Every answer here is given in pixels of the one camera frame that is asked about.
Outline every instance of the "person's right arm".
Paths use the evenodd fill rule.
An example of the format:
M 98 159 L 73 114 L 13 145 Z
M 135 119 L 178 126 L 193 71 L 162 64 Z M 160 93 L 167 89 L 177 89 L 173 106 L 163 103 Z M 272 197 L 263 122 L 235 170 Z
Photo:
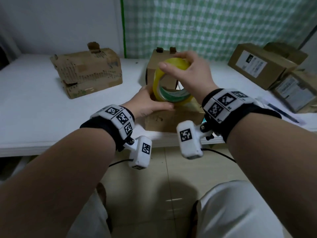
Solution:
M 196 53 L 177 53 L 191 63 L 160 69 L 178 79 L 198 101 L 218 87 Z M 228 149 L 239 167 L 293 237 L 317 231 L 317 135 L 273 116 L 250 113 L 230 132 Z

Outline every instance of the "tiled floor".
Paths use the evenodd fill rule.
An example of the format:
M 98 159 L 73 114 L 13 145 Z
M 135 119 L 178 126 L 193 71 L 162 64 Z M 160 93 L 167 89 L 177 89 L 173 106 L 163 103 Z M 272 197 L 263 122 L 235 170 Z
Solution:
M 231 156 L 225 144 L 212 148 Z M 127 159 L 129 151 L 116 155 L 116 161 Z M 179 147 L 153 149 L 144 170 L 115 165 L 101 181 L 114 226 L 112 237 L 185 238 L 193 203 L 216 184 L 237 179 L 247 180 L 234 162 L 210 151 L 186 160 Z

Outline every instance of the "torn cardboard box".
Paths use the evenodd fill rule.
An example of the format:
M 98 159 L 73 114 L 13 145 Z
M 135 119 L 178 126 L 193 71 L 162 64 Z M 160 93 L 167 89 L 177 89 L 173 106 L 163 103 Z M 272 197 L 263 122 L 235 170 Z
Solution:
M 176 53 L 175 47 L 170 47 L 169 51 L 164 50 L 161 47 L 158 47 L 153 50 L 152 56 L 146 68 L 146 74 L 145 74 L 146 84 L 153 85 L 154 73 L 155 73 L 155 70 L 158 68 L 158 63 L 163 62 L 166 59 L 172 58 L 175 53 Z M 160 84 L 164 88 L 176 89 L 177 80 L 173 77 L 170 77 L 169 75 L 165 75 L 165 77 L 160 81 Z
M 282 42 L 269 42 L 263 49 L 276 53 L 298 65 L 308 57 L 307 53 Z
M 317 75 L 293 71 L 272 88 L 272 93 L 294 113 L 317 112 Z
M 96 42 L 87 45 L 89 51 L 50 58 L 71 99 L 122 83 L 118 55 L 110 48 L 100 49 Z
M 297 67 L 292 61 L 252 43 L 238 44 L 228 65 L 264 90 L 268 90 L 284 73 Z
M 174 110 L 154 112 L 145 117 L 145 130 L 176 133 L 176 127 L 180 122 L 191 120 L 195 125 L 201 124 L 205 112 L 196 99 L 189 103 L 176 106 Z

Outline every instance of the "person's right hand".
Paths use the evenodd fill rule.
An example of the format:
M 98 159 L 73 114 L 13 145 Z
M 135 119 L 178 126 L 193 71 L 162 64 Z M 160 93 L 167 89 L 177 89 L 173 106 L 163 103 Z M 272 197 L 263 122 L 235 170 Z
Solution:
M 172 64 L 160 62 L 159 68 L 176 78 L 183 87 L 193 95 L 201 104 L 204 98 L 213 90 L 219 88 L 211 77 L 210 67 L 206 60 L 200 58 L 196 52 L 186 51 L 176 53 L 174 57 L 187 59 L 191 65 L 186 70 L 181 70 Z

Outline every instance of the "person's leg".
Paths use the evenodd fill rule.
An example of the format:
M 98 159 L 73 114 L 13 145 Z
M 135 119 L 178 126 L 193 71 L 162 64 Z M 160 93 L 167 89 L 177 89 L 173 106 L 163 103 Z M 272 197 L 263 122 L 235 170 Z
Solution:
M 199 200 L 197 213 L 197 238 L 284 237 L 281 223 L 247 181 L 215 186 Z
M 79 215 L 76 217 L 67 238 L 110 238 L 110 231 L 106 220 L 108 218 L 107 211 L 102 201 L 94 190 L 89 200 L 84 205 Z

